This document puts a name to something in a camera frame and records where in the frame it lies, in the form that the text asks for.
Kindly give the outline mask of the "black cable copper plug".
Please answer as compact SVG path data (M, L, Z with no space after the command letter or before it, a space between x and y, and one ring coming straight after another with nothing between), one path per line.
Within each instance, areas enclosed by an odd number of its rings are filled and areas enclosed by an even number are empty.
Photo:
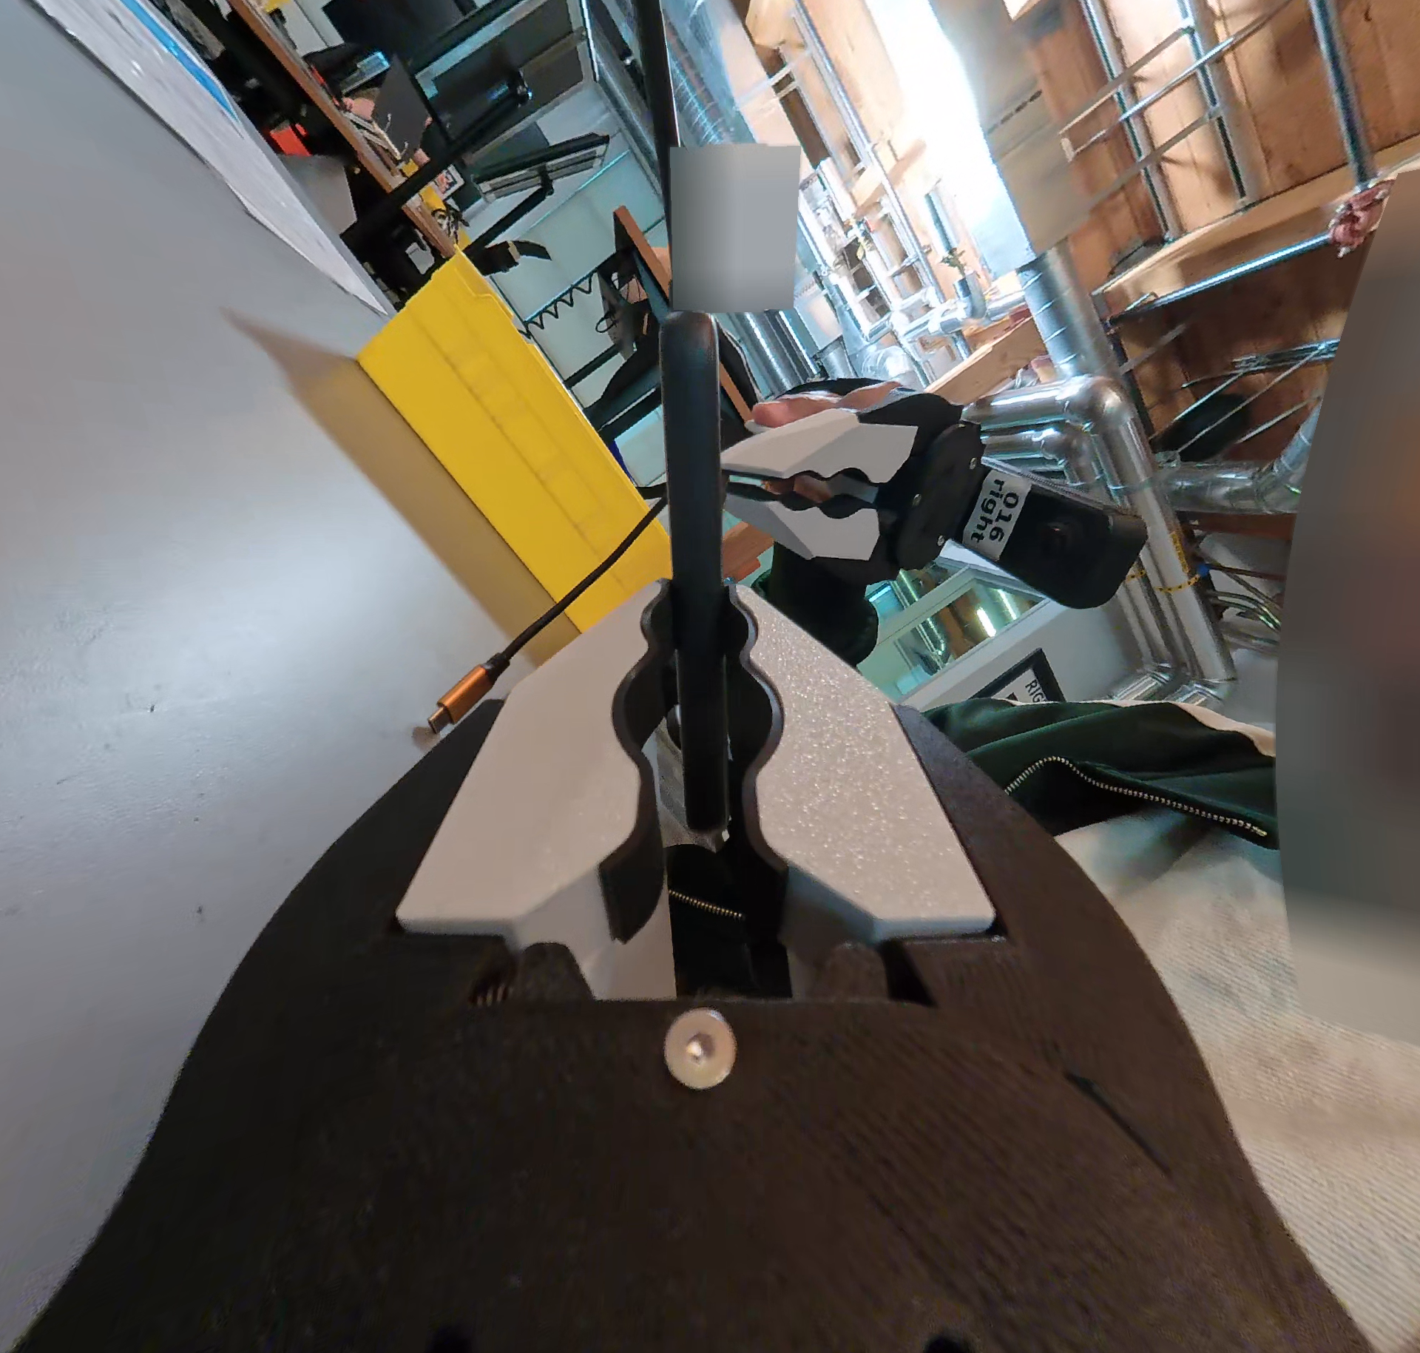
M544 630L547 630L560 616L568 614L590 589L595 587L623 555L636 544L655 524L668 505L668 486L639 486L642 498L649 503L649 509L630 528L623 540L615 544L614 551L595 565L577 584L563 597L555 600L541 616L534 617L520 633L515 633L508 644L487 657L484 662L471 668L443 696L436 701L428 717L428 726L435 734L441 734L449 726L462 722L476 704L479 704L489 692L501 681L514 658Z

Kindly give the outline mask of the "black usb hub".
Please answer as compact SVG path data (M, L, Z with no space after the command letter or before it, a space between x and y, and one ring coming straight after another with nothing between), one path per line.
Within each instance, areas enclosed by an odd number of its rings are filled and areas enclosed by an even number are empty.
M729 731L723 614L720 340L707 313L672 311L661 327L671 608L688 828L729 825Z

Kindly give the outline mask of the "person's dark green jacket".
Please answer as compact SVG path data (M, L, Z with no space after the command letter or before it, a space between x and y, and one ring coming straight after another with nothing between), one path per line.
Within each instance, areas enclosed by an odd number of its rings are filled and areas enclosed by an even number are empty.
M926 711L1051 834L1159 807L1278 848L1276 738L1200 704L1013 703Z

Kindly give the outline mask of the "wooden workbench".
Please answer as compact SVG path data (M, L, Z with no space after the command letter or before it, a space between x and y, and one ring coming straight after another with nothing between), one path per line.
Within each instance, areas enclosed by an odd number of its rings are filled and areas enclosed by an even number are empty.
M355 162L373 183L379 185L381 189L397 191L412 181L405 167L389 161L389 156L382 155L371 137L365 136L355 120L346 113L343 102L333 96L325 80L290 45L275 15L263 7L262 0L222 1L238 23L257 37L268 58L281 66L282 80L292 85L294 94L311 105L317 121L325 126L325 134L340 136Z

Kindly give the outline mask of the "person's right forearm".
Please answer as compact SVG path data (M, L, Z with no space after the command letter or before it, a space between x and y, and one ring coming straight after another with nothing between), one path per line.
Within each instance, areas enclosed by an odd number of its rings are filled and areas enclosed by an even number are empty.
M863 584L844 581L825 562L774 544L755 590L834 655L859 666L878 644L878 611Z

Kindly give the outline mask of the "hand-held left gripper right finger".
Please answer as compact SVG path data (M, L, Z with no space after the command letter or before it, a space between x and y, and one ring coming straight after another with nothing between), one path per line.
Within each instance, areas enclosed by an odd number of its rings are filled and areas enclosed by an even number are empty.
M760 833L785 861L780 940L983 936L996 907L888 698L755 593L748 660L780 726L755 776Z

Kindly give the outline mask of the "grey desk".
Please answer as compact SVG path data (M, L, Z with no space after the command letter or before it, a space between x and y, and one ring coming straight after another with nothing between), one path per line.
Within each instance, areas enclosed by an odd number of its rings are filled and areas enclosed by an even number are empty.
M357 362L379 318L4 0L2 1338L227 980L550 598Z

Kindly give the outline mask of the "wooden table black legs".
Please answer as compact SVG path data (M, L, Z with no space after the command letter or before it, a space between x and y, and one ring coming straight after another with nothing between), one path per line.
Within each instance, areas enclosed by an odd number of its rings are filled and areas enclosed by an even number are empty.
M657 248L626 207L614 212L614 253L595 273L601 291L598 322L622 353L601 395L585 408L607 441L623 435L663 403L661 324L669 313L669 250ZM718 327L720 440L731 446L750 433L748 419L760 400L755 378L736 338Z

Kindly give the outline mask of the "white paper sheet blue border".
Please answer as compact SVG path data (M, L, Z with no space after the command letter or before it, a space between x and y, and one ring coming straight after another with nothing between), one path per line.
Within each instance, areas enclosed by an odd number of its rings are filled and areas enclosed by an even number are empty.
M168 126L246 212L381 316L389 302L349 261L198 53L148 0L31 0Z

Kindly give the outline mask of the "wooden beam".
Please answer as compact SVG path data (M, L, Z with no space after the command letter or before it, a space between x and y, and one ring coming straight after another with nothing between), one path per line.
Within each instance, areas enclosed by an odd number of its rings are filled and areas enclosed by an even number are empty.
M1002 332L932 381L929 392L969 405L1004 389L1021 368L1045 354L1042 332L1032 316L1010 318L999 326Z

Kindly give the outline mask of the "black computer monitor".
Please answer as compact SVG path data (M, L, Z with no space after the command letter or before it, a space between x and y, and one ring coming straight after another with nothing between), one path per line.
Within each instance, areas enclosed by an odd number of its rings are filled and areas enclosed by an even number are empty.
M603 56L588 0L493 0L416 55L433 158L455 151L452 204L485 205L601 170Z

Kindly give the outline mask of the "yellow plastic bin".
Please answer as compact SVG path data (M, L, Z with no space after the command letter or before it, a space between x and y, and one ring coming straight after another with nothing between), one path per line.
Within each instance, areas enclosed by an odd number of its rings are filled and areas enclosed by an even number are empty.
M447 259L362 349L400 416L544 590L588 631L671 576L660 514L466 256Z

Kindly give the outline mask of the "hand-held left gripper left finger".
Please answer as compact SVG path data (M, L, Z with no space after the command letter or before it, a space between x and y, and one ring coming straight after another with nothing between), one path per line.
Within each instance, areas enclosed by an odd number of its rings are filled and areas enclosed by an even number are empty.
M669 901L615 939L598 864L630 839L641 771L612 725L647 652L649 584L509 693L398 906L414 934L565 945L585 975L672 975Z

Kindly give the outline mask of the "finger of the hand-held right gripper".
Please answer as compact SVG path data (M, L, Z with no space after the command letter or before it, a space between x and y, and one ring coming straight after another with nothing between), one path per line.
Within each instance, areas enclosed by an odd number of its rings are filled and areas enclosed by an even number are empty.
M721 471L752 479L839 475L886 484L912 457L920 427L825 410L785 424L760 424L721 454Z
M726 508L805 559L866 562L886 486L861 478L729 478Z

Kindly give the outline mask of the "black framed sign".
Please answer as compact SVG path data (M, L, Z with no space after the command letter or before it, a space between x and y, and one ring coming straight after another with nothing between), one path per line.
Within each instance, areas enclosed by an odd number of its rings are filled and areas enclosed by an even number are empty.
M1037 647L1012 668L992 677L973 696L1002 700L1013 704L1056 704L1067 701L1043 647Z

